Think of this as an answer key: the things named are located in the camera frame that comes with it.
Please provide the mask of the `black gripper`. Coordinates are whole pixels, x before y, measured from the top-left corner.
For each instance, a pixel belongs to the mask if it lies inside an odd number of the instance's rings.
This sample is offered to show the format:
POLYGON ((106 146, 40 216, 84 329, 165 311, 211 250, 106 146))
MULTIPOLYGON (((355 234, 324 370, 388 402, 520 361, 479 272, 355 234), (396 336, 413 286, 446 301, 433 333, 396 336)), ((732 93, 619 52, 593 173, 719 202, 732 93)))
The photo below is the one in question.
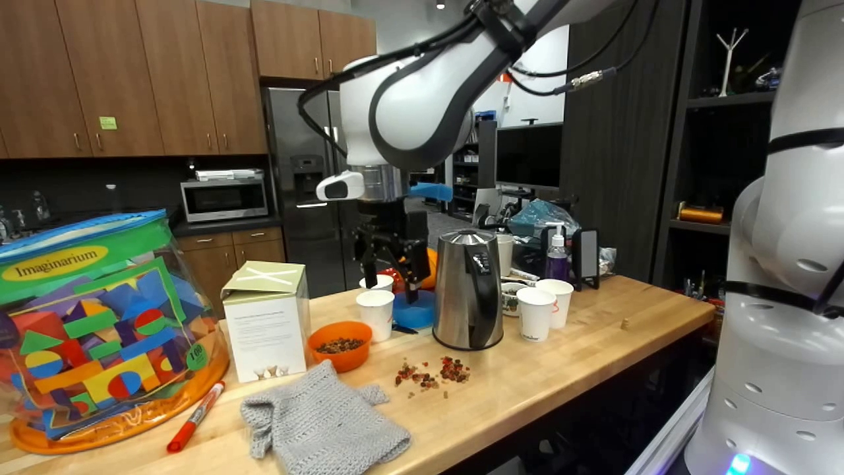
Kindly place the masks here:
POLYGON ((413 303, 420 283, 429 274, 426 260, 426 214, 408 210, 400 201, 389 202, 359 202, 355 227, 355 259, 364 260, 364 288, 376 286, 376 260, 397 260, 396 268, 403 276, 407 301, 413 303))

